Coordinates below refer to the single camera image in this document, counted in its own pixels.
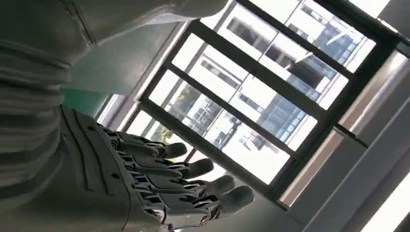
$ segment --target robotic hand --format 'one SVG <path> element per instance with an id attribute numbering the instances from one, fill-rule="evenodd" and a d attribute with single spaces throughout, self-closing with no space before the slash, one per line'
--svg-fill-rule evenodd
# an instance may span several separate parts
<path id="1" fill-rule="evenodd" d="M 117 132 L 115 140 L 93 118 L 60 106 L 60 85 L 92 46 L 143 25 L 210 16 L 226 2 L 0 2 L 4 231 L 156 232 L 201 226 L 251 202 L 251 190 L 232 189 L 228 177 L 187 180 L 212 164 L 166 160 L 186 152 L 181 144 L 135 143 Z"/>

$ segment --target window pane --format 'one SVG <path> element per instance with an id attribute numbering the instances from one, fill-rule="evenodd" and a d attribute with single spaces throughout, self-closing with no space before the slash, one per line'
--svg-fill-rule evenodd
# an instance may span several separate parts
<path id="1" fill-rule="evenodd" d="M 364 60 L 364 57 L 355 58 L 355 54 L 364 43 L 374 46 L 374 42 L 313 0 L 281 1 L 280 7 L 272 1 L 252 2 L 345 67 L 353 59 L 359 59 L 356 61 L 359 63 Z M 348 57 L 341 58 L 346 51 L 349 52 Z"/>
<path id="2" fill-rule="evenodd" d="M 267 87 L 266 93 L 260 94 L 261 83 L 258 84 L 243 85 L 243 91 L 237 92 L 230 104 L 296 150 L 317 121 Z M 256 91 L 253 94 L 252 89 L 258 90 L 259 95 Z M 254 105 L 249 106 L 243 100 L 252 100 Z M 289 158 L 186 82 L 171 97 L 165 110 L 266 183 L 270 183 Z"/>
<path id="3" fill-rule="evenodd" d="M 348 79 L 283 34 L 259 62 L 293 87 L 328 109 Z"/>
<path id="4" fill-rule="evenodd" d="M 126 131 L 129 134 L 143 136 L 154 142 L 162 142 L 165 144 L 183 143 L 187 147 L 188 152 L 180 157 L 171 159 L 172 162 L 183 162 L 188 156 L 192 146 L 181 139 L 178 135 L 167 129 L 165 126 L 154 120 L 144 111 L 140 111 L 132 122 L 130 128 Z"/>
<path id="5" fill-rule="evenodd" d="M 259 95 L 258 98 L 264 96 L 260 94 L 264 89 L 269 89 L 269 93 L 266 93 L 267 96 L 276 94 L 272 93 L 272 90 L 265 84 L 253 78 L 246 70 L 212 46 L 204 43 L 197 36 L 191 35 L 189 39 L 206 45 L 204 50 L 201 51 L 199 59 L 192 61 L 192 69 L 189 71 L 189 74 L 202 85 L 217 93 L 225 101 L 231 101 L 239 88 L 249 89 L 247 85 L 255 86 L 253 92 L 255 92 L 254 95 Z M 269 46 L 269 49 L 264 55 L 254 47 L 252 47 L 254 52 L 247 50 L 247 53 L 259 52 L 260 57 L 258 61 L 262 65 L 317 102 L 324 109 L 329 108 L 348 83 L 346 77 L 281 33 L 276 37 L 273 44 L 266 44 Z M 173 63 L 181 69 L 186 64 L 186 62 L 181 62 L 180 59 L 174 59 Z M 258 84 L 248 84 L 249 82 L 258 82 Z"/>
<path id="6" fill-rule="evenodd" d="M 200 78 L 207 79 L 208 77 L 203 75 L 195 77 L 198 80 Z M 221 95 L 223 91 L 225 89 L 222 88 L 214 92 Z M 308 115 L 300 108 L 277 94 L 257 78 L 252 77 L 244 81 L 241 89 L 234 93 L 229 103 L 287 144 L 290 143 L 292 136 L 290 134 L 286 135 L 286 132 L 295 132 L 296 128 L 301 126 L 302 122 L 308 118 Z M 219 105 L 186 82 L 183 82 L 180 91 L 171 97 L 171 101 L 167 103 L 165 109 L 200 135 L 207 132 L 223 111 Z M 298 117 L 303 120 L 295 122 Z"/>
<path id="7" fill-rule="evenodd" d="M 228 7 L 232 3 L 233 3 L 232 0 L 228 0 L 225 7 L 220 12 L 218 12 L 217 14 L 214 14 L 213 16 L 201 18 L 201 22 L 213 29 L 217 25 L 217 23 L 220 21 L 221 17 L 227 11 Z"/>

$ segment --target window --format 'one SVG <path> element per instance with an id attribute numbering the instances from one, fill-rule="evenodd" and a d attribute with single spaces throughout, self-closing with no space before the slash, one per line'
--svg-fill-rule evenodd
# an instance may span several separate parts
<path id="1" fill-rule="evenodd" d="M 326 19 L 321 17 L 317 12 L 313 11 L 310 7 L 303 4 L 300 9 L 312 18 L 316 19 L 321 24 L 325 25 L 327 23 Z"/>
<path id="2" fill-rule="evenodd" d="M 254 31 L 251 26 L 242 22 L 237 17 L 234 17 L 231 20 L 227 26 L 227 29 L 262 53 L 264 53 L 266 48 L 269 46 L 269 41 L 267 39 Z"/>
<path id="3" fill-rule="evenodd" d="M 296 34 L 300 35 L 302 38 L 304 38 L 305 40 L 308 39 L 309 35 L 304 33 L 302 30 L 300 30 L 299 28 L 297 28 L 295 25 L 293 25 L 292 23 L 289 24 L 289 29 L 293 30 L 294 32 L 296 32 Z"/>
<path id="4" fill-rule="evenodd" d="M 326 137 L 317 129 L 327 132 L 335 126 L 341 114 L 333 111 L 342 113 L 351 105 L 359 92 L 355 88 L 362 86 L 358 81 L 367 81 L 367 73 L 375 73 L 377 67 L 362 61 L 376 43 L 315 1 L 244 0 L 241 4 L 230 1 L 212 22 L 210 18 L 192 21 L 139 105 L 206 155 L 224 160 L 226 169 L 255 189 L 271 192 L 278 173 L 284 176 L 277 178 L 287 178 L 301 170 L 289 168 L 289 159 L 310 159 L 315 146 L 309 141 L 319 143 Z M 256 9 L 254 5 L 261 9 L 256 14 L 249 11 Z M 363 31 L 375 41 L 385 39 L 370 33 L 372 29 Z M 363 46 L 368 50 L 357 56 Z M 369 72 L 355 78 L 359 66 Z M 352 97 L 342 100 L 342 90 Z M 335 99 L 338 104 L 332 105 Z M 329 115 L 335 115 L 331 123 Z M 161 128 L 157 137 L 162 134 L 165 140 L 175 136 Z M 274 200 L 281 194 L 275 193 Z"/>
<path id="5" fill-rule="evenodd" d="M 239 83 L 234 81 L 232 78 L 230 78 L 228 75 L 224 74 L 222 71 L 220 71 L 218 68 L 210 64 L 208 61 L 203 60 L 201 62 L 201 65 L 208 69 L 211 73 L 215 74 L 217 77 L 219 77 L 221 80 L 223 80 L 225 83 L 228 85 L 232 86 L 233 88 L 238 88 Z"/>
<path id="6" fill-rule="evenodd" d="M 241 99 L 243 102 L 245 102 L 248 106 L 250 106 L 252 109 L 258 111 L 259 113 L 261 113 L 264 109 L 262 107 L 260 107 L 256 102 L 252 101 L 251 99 L 249 99 L 247 96 L 245 96 L 244 94 L 240 93 L 238 96 L 239 99 Z"/>

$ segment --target window frame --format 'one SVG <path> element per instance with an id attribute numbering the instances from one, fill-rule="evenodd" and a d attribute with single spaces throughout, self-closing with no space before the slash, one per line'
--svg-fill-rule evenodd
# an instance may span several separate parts
<path id="1" fill-rule="evenodd" d="M 145 89 L 144 93 L 139 99 L 137 110 L 135 111 L 134 115 L 130 117 L 130 119 L 135 118 L 139 111 L 145 111 L 147 114 L 152 116 L 153 119 L 160 122 L 162 125 L 169 128 L 179 137 L 193 145 L 195 150 L 201 151 L 217 164 L 224 167 L 229 173 L 236 175 L 246 184 L 250 185 L 256 191 L 258 191 L 260 194 L 277 203 L 280 196 L 296 178 L 297 174 L 299 174 L 307 161 L 313 156 L 314 152 L 319 148 L 330 131 L 335 127 L 341 127 L 338 122 L 343 114 L 351 106 L 353 101 L 360 94 L 371 77 L 376 73 L 376 71 L 378 70 L 377 67 L 382 65 L 387 60 L 389 55 L 394 51 L 395 47 L 401 41 L 401 38 L 398 35 L 393 34 L 390 30 L 387 31 L 383 29 L 383 27 L 381 27 L 379 24 L 375 24 L 373 21 L 367 19 L 365 15 L 352 15 L 349 11 L 357 11 L 352 10 L 351 6 L 346 6 L 344 5 L 344 3 L 338 0 L 332 1 L 332 3 L 328 3 L 327 1 L 323 0 L 315 1 L 319 5 L 329 10 L 335 16 L 354 26 L 363 35 L 376 42 L 376 46 L 371 50 L 370 54 L 366 57 L 366 59 L 362 62 L 360 67 L 355 72 L 348 71 L 337 61 L 333 60 L 323 51 L 306 41 L 296 32 L 292 31 L 290 28 L 277 21 L 274 17 L 270 16 L 268 13 L 266 13 L 264 10 L 262 10 L 249 0 L 237 0 L 237 3 L 241 4 L 243 7 L 256 14 L 259 18 L 274 27 L 278 32 L 283 33 L 285 36 L 294 40 L 297 44 L 301 45 L 307 51 L 312 52 L 318 59 L 322 60 L 336 72 L 341 73 L 343 76 L 349 79 L 349 83 L 345 86 L 345 88 L 342 90 L 342 92 L 339 94 L 335 102 L 329 107 L 328 110 L 320 109 L 320 107 L 318 107 L 315 102 L 313 102 L 307 96 L 298 92 L 298 90 L 294 89 L 290 83 L 287 83 L 286 81 L 281 82 L 281 80 L 279 80 L 280 78 L 275 77 L 276 75 L 273 72 L 266 69 L 257 62 L 253 62 L 253 59 L 249 55 L 241 51 L 239 48 L 235 47 L 229 41 L 225 40 L 215 31 L 206 27 L 199 20 L 194 20 L 190 23 L 188 28 L 186 28 L 179 41 L 175 44 L 174 48 L 171 50 L 164 63 L 161 65 L 160 70 L 157 72 L 157 74 Z M 280 86 L 283 86 L 284 89 L 281 90 L 281 92 L 278 92 L 280 95 L 285 95 L 285 98 L 299 107 L 302 111 L 305 111 L 307 114 L 313 116 L 313 113 L 314 117 L 318 120 L 318 124 L 310 133 L 308 138 L 303 141 L 301 146 L 295 152 L 291 152 L 291 159 L 288 160 L 282 170 L 276 175 L 276 177 L 269 185 L 265 184 L 245 168 L 235 163 L 230 157 L 228 157 L 218 148 L 213 146 L 188 126 L 185 126 L 181 121 L 167 113 L 164 109 L 161 108 L 161 106 L 156 105 L 149 99 L 150 94 L 152 93 L 158 82 L 161 80 L 165 71 L 171 70 L 172 72 L 177 74 L 182 81 L 186 81 L 189 85 L 205 94 L 208 98 L 221 106 L 228 113 L 232 114 L 243 123 L 247 124 L 251 129 L 263 136 L 266 141 L 275 146 L 279 145 L 280 147 L 283 147 L 284 142 L 272 136 L 264 128 L 250 120 L 247 116 L 243 115 L 238 110 L 233 109 L 232 106 L 227 105 L 224 100 L 219 98 L 216 94 L 210 92 L 210 90 L 190 77 L 187 74 L 189 73 L 189 71 L 180 70 L 172 64 L 173 58 L 177 55 L 178 51 L 181 49 L 181 47 L 184 45 L 185 41 L 191 34 L 198 36 L 204 42 L 208 43 L 208 45 L 214 47 L 241 67 L 248 68 L 248 71 L 251 74 L 253 74 L 256 78 L 260 79 L 268 86 L 277 87 L 278 84 Z M 190 152 L 190 155 L 187 157 L 187 159 L 190 159 L 190 157 L 193 156 L 193 154 L 191 153 L 192 152 Z M 283 207 L 283 205 L 280 203 L 278 204 L 284 210 L 286 210 L 286 207 Z"/>

